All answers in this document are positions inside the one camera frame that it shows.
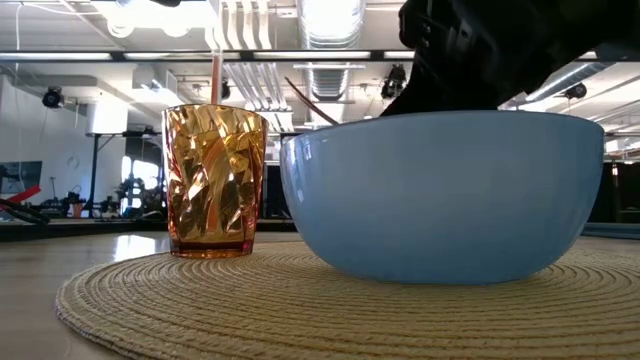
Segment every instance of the wall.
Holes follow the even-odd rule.
[[[29,199],[30,202],[39,204],[53,198],[50,177],[55,177],[58,198],[76,185],[81,187],[81,197],[88,198],[93,139],[85,136],[87,117],[80,115],[77,120],[76,125],[75,112],[47,110],[39,97],[16,90],[7,77],[0,78],[0,162],[43,162],[42,191]],[[111,195],[120,183],[124,147],[124,140],[114,139],[101,150],[96,201]]]

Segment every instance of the ceiling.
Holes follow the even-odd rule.
[[[165,35],[161,29],[135,29],[126,38],[109,35],[105,16],[86,15],[81,19],[75,15],[52,13],[41,8],[28,6],[25,1],[19,12],[20,50],[39,51],[89,51],[89,50],[126,50],[126,51],[168,51],[168,50],[207,50],[204,30],[191,29],[185,36],[174,38]],[[95,13],[96,7],[88,1],[70,2],[78,12]],[[205,2],[195,1],[204,6]],[[70,12],[68,6],[56,0],[39,1],[37,4],[57,12]],[[402,1],[368,0],[364,13],[364,22],[360,33],[359,47],[362,49],[403,49],[397,38],[397,10]],[[16,11],[19,4],[0,1],[0,51],[13,51],[17,48]],[[241,33],[242,7],[238,2],[238,33]],[[296,13],[295,0],[271,0],[269,7],[269,39],[275,49],[289,50],[301,48],[300,29]],[[224,11],[223,24],[228,23],[228,10]],[[342,103],[346,104],[341,121],[376,116],[387,105],[380,97],[381,80],[391,68],[391,63],[363,63],[363,69],[352,70],[349,91]],[[91,63],[91,64],[21,64],[20,77],[29,79],[30,84],[50,86],[50,76],[93,76],[113,91],[131,99],[140,114],[144,114],[149,123],[159,121],[159,112],[166,104],[149,102],[141,96],[140,89],[132,86],[132,76],[137,64],[132,63]],[[293,63],[278,63],[277,73],[280,86],[287,104],[293,111],[294,124],[303,124],[309,120],[309,113],[286,86],[284,77],[304,90],[306,78],[304,70],[294,69]],[[405,64],[407,73],[410,63]],[[579,64],[570,64],[554,74],[550,84]],[[157,74],[170,71],[177,77],[178,93],[189,102],[209,101],[208,83],[211,65],[206,63],[155,63]],[[581,100],[568,101],[566,98],[550,97],[543,101],[522,105],[519,108],[532,111],[551,111],[576,115],[598,121],[607,131],[638,131],[640,126],[640,64],[617,63],[604,71],[583,81],[587,87],[587,96]],[[243,106],[244,100],[232,85],[232,96],[226,103]],[[74,95],[80,101],[95,101],[95,91],[83,97]]]

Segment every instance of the woven placemat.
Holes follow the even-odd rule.
[[[572,251],[518,282],[381,284],[279,243],[98,266],[59,290],[56,311],[136,359],[640,359],[639,277],[638,257]]]

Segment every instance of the blue bowl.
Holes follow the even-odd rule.
[[[300,135],[280,165],[300,234],[338,270],[490,284],[571,247],[596,198],[603,137],[565,115],[412,114]]]

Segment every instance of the red object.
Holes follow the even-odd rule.
[[[36,186],[32,186],[30,188],[28,188],[27,190],[14,195],[8,199],[6,199],[7,201],[11,201],[12,203],[16,203],[19,204],[25,200],[27,200],[28,198],[34,196],[35,194],[39,193],[40,191],[40,186],[36,185]]]

